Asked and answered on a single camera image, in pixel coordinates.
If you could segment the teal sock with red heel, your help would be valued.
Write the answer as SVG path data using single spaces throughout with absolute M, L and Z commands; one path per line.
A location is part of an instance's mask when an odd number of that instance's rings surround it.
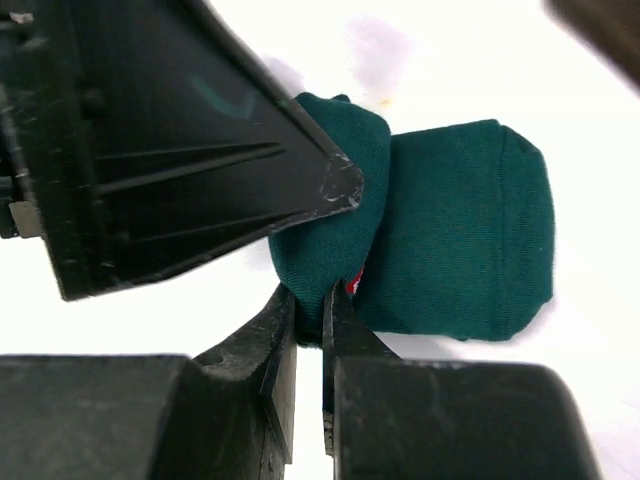
M 299 343 L 320 344 L 337 283 L 374 331 L 460 341 L 509 340 L 551 300 L 553 200 L 526 138 L 495 120 L 395 135 L 344 95 L 297 100 L 364 176 L 357 209 L 269 240 Z

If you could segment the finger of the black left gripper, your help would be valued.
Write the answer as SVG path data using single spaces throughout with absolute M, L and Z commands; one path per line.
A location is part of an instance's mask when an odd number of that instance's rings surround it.
M 357 208 L 361 171 L 206 1 L 1 5 L 1 235 L 61 296 Z

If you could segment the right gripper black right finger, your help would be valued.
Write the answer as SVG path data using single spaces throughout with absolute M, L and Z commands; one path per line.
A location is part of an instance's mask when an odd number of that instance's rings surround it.
M 575 400 L 536 364 L 409 360 L 323 306 L 323 421 L 337 479 L 598 479 Z

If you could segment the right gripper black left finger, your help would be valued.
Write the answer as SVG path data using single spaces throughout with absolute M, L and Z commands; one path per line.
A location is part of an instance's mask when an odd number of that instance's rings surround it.
M 295 300 L 196 357 L 5 356 L 5 479 L 280 479 L 292 460 Z

